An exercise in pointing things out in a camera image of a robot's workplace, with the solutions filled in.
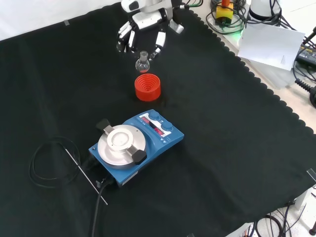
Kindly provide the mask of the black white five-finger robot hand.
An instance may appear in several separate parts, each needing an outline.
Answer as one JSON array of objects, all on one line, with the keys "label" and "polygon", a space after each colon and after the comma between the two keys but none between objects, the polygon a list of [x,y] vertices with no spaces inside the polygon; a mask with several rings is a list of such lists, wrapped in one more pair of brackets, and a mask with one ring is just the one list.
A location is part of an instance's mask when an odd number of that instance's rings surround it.
[{"label": "black white five-finger robot hand", "polygon": [[122,9],[133,14],[118,31],[118,51],[135,51],[136,33],[160,26],[157,35],[155,50],[150,54],[149,60],[154,60],[160,54],[166,39],[164,24],[173,18],[173,7],[170,0],[123,0]]}]

